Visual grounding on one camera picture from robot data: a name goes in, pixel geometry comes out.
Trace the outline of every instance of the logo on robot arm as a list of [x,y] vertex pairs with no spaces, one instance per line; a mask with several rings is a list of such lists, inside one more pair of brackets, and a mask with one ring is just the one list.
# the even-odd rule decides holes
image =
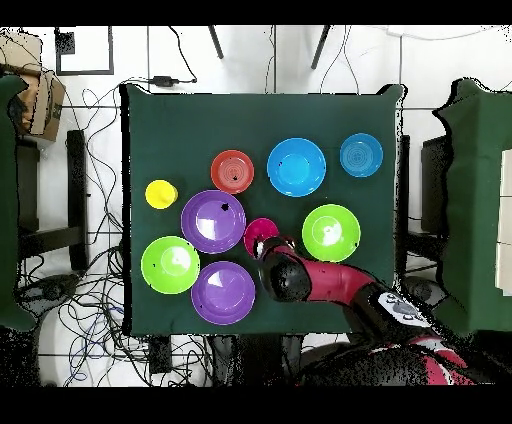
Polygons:
[[430,324],[421,316],[414,305],[396,293],[384,292],[377,299],[379,304],[395,318],[400,324],[415,327],[430,327]]

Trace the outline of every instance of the power adapter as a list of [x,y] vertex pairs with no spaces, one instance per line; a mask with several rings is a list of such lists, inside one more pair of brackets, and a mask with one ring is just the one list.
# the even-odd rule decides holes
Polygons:
[[170,87],[174,86],[175,84],[180,84],[180,83],[183,84],[183,83],[190,83],[190,82],[195,83],[195,82],[197,82],[197,79],[194,78],[191,81],[180,81],[176,78],[172,78],[172,77],[169,77],[166,75],[157,75],[157,76],[154,76],[153,78],[151,78],[148,82],[150,84],[156,85],[157,87],[170,88]]

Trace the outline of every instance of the red bowl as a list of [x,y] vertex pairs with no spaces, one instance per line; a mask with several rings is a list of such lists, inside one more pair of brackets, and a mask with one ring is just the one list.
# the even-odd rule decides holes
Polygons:
[[254,178],[254,166],[245,153],[225,150],[217,155],[211,166],[213,184],[229,194],[241,193]]

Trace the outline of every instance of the purple plate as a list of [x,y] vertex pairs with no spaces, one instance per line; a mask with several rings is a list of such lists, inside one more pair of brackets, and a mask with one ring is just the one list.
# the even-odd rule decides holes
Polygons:
[[181,231],[200,252],[225,252],[244,235],[244,208],[231,194],[220,190],[202,191],[183,208]]
[[214,262],[199,273],[191,290],[201,318],[217,325],[234,324],[252,308],[256,288],[249,273],[233,262]]

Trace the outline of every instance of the cardboard box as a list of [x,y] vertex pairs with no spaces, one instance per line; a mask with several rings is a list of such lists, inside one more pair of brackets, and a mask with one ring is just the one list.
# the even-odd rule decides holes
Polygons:
[[43,42],[35,35],[2,30],[0,31],[0,64],[14,73],[38,76],[42,69],[42,47]]
[[41,40],[31,34],[4,30],[0,31],[0,48],[0,65],[29,86],[18,95],[26,107],[20,130],[24,135],[55,141],[66,88],[53,71],[42,70]]
[[57,80],[53,71],[41,74],[31,135],[49,141],[57,139],[65,93],[66,87]]

